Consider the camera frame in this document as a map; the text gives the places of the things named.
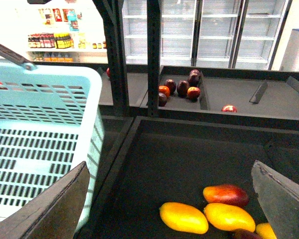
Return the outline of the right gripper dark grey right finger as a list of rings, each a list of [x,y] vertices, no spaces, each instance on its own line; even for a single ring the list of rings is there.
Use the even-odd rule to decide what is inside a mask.
[[[278,239],[299,239],[299,185],[256,160],[251,169],[258,202]]]

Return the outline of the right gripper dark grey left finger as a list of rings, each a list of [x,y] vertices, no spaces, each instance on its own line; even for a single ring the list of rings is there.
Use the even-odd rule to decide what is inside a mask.
[[[90,173],[85,161],[0,222],[0,239],[71,239],[82,213]]]

